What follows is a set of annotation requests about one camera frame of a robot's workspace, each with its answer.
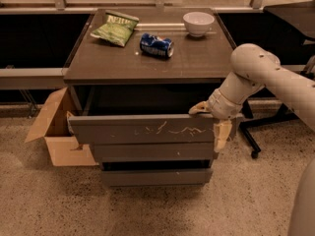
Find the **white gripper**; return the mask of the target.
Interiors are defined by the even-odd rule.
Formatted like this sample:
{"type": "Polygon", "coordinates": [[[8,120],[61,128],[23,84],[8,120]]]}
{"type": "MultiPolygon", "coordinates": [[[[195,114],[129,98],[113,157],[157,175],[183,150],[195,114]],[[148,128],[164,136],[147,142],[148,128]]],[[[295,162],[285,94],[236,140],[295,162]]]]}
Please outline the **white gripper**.
{"type": "Polygon", "coordinates": [[[217,88],[209,96],[207,102],[197,103],[189,109],[188,113],[194,115],[211,112],[215,118],[220,119],[218,123],[214,124],[214,151],[219,152],[224,148],[232,129],[231,121],[225,119],[234,119],[241,108],[241,103],[230,101],[217,88]]]}

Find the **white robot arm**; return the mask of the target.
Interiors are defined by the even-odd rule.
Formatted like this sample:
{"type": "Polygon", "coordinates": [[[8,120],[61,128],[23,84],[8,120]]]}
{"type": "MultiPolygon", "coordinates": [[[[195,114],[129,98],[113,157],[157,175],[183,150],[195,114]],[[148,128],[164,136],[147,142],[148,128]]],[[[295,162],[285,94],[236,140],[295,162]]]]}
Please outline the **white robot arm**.
{"type": "MultiPolygon", "coordinates": [[[[214,125],[215,149],[225,146],[231,120],[243,102],[262,88],[268,89],[315,130],[315,82],[281,66],[279,58],[263,48],[246,43],[230,57],[232,71],[206,101],[190,108],[191,114],[210,113],[214,125]]],[[[315,160],[305,168],[295,194],[287,236],[315,236],[315,160]]]]}

